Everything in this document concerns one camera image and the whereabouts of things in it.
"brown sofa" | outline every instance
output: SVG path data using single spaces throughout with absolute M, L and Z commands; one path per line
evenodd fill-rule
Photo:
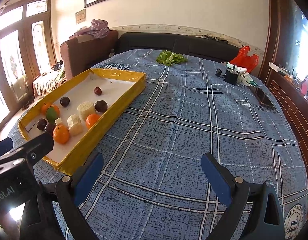
M 62 43 L 60 54 L 64 61 L 66 80 L 107 59 L 117 40 L 118 32 L 110 30 L 103 39 L 86 34 Z

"white pastry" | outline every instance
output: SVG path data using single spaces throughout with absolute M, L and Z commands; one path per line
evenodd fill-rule
M 69 128 L 69 133 L 71 136 L 76 136 L 80 134 L 84 129 L 81 123 L 81 119 L 79 118 L 77 114 L 71 115 L 67 119 L 67 124 Z
M 86 121 L 86 118 L 90 114 L 96 114 L 94 103 L 91 102 L 91 101 L 87 101 L 87 102 L 81 103 L 77 107 L 77 111 L 79 112 L 79 116 L 81 117 L 81 119 L 84 120 L 84 121 Z
M 56 126 L 58 126 L 58 125 L 64 125 L 61 118 L 56 119 L 56 120 L 55 120 L 55 124 L 56 124 Z

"blue plaid bedspread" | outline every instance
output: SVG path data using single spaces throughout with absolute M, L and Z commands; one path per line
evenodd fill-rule
M 187 63 L 168 67 L 155 62 L 159 53 L 131 50 L 94 66 L 147 75 L 145 90 L 95 148 L 104 156 L 103 171 L 80 207 L 97 236 L 205 239 L 226 208 L 201 169 L 207 152 L 234 176 L 273 181 L 286 234 L 294 236 L 307 213 L 307 177 L 297 140 L 273 95 L 254 78 L 276 107 L 263 108 L 248 88 L 215 76 L 217 68 L 225 69 L 222 64 L 187 56 Z M 15 146 L 22 142 L 16 128 L 10 137 Z M 62 176 L 43 161 L 34 168 L 45 183 Z M 66 238 L 73 239 L 54 206 Z M 246 205 L 233 239 L 250 210 Z

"green mango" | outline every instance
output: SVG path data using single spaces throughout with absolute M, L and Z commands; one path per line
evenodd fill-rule
M 46 119 L 48 122 L 55 123 L 55 120 L 58 119 L 59 116 L 55 109 L 51 106 L 46 111 Z

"smartphone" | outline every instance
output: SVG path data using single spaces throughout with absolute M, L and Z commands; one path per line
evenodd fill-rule
M 255 95 L 261 106 L 275 110 L 275 106 L 272 104 L 271 100 L 260 88 L 249 86 L 249 89 Z

